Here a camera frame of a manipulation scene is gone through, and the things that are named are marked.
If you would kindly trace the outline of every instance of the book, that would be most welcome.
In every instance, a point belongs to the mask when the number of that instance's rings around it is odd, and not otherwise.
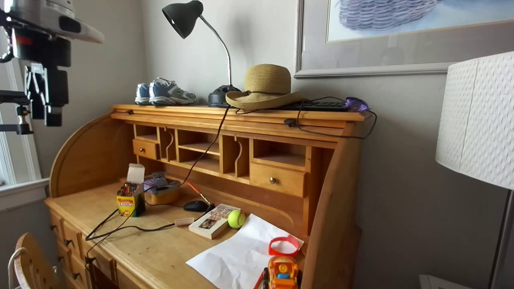
[[[211,210],[194,220],[187,228],[189,231],[202,237],[213,239],[227,228],[227,213],[237,209],[239,207],[218,204]]]

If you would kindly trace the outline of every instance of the framed picture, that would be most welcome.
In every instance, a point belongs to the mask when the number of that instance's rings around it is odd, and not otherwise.
[[[295,77],[443,74],[514,50],[514,0],[300,0]]]

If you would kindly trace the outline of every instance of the picture frame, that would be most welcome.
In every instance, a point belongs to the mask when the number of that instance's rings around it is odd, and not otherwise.
[[[330,42],[327,19],[333,1],[341,0],[298,0],[293,77],[444,74],[451,62],[514,50],[514,9],[512,16],[502,14],[496,22],[391,30]]]

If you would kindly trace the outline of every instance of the lamp shade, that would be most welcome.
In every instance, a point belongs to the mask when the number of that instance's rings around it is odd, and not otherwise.
[[[435,160],[514,189],[514,53],[447,67]]]
[[[189,3],[169,3],[161,8],[163,16],[181,38],[186,38],[192,32],[194,22],[202,11],[203,5],[194,0]]]

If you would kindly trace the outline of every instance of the white lamp shade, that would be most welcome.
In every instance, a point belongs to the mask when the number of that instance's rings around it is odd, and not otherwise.
[[[447,67],[435,160],[514,189],[514,53]]]

